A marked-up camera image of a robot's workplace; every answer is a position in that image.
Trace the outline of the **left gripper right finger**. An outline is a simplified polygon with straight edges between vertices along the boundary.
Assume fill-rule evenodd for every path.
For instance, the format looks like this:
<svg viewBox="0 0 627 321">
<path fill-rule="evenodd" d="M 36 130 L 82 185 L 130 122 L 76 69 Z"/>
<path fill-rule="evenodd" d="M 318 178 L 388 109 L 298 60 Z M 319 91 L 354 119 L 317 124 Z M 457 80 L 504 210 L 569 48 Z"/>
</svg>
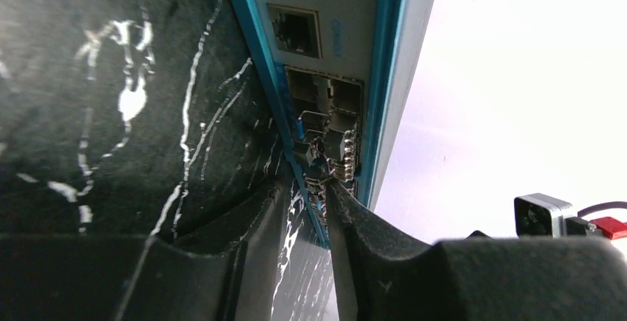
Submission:
<svg viewBox="0 0 627 321">
<path fill-rule="evenodd" d="M 624 320 L 626 259 L 599 237 L 423 243 L 327 184 L 341 320 Z"/>
</svg>

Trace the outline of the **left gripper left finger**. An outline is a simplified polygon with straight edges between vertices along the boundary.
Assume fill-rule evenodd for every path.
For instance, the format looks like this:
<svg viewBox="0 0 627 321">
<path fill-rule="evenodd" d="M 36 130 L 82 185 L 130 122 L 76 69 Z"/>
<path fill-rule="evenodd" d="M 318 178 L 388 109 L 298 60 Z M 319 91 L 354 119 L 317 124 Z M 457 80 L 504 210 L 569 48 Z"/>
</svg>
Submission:
<svg viewBox="0 0 627 321">
<path fill-rule="evenodd" d="M 281 181 L 169 243 L 1 236 L 3 320 L 268 320 L 291 199 Z"/>
</svg>

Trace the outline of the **large dark network switch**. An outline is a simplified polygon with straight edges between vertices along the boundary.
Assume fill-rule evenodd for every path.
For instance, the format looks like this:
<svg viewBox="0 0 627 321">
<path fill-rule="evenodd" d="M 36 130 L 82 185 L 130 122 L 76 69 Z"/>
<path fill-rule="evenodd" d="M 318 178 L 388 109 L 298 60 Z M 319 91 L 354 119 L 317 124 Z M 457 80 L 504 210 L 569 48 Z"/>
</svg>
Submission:
<svg viewBox="0 0 627 321">
<path fill-rule="evenodd" d="M 325 183 L 376 205 L 435 0 L 232 0 L 319 244 Z"/>
</svg>

